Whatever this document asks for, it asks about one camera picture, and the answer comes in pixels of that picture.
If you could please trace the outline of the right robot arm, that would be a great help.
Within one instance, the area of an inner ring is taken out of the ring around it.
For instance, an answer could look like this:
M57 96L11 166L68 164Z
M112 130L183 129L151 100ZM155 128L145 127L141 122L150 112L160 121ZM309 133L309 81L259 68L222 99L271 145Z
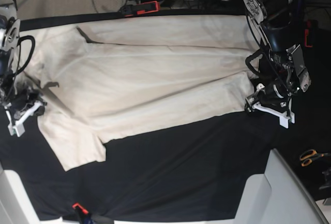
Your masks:
M31 115L43 115L46 105L39 92L31 86L16 86L16 79L31 61L36 44L31 35L20 37L20 24L16 0L1 0L1 106L5 107L15 120L29 110ZM28 57L21 66L21 55L18 55L16 68L13 69L16 50L21 52L21 43L26 40L31 42Z

